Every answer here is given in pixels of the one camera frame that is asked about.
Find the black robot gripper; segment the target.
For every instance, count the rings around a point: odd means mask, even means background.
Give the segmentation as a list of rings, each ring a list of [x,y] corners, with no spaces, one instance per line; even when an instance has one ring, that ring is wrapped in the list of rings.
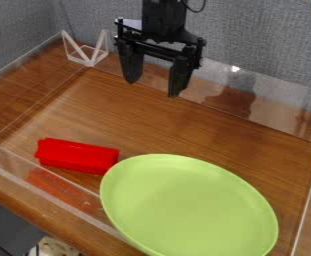
[[[170,68],[169,96],[175,98],[187,88],[193,69],[201,66],[206,40],[186,29],[187,13],[201,13],[189,0],[142,0],[139,19],[117,18],[123,77],[134,84],[143,74],[145,56],[174,62]]]

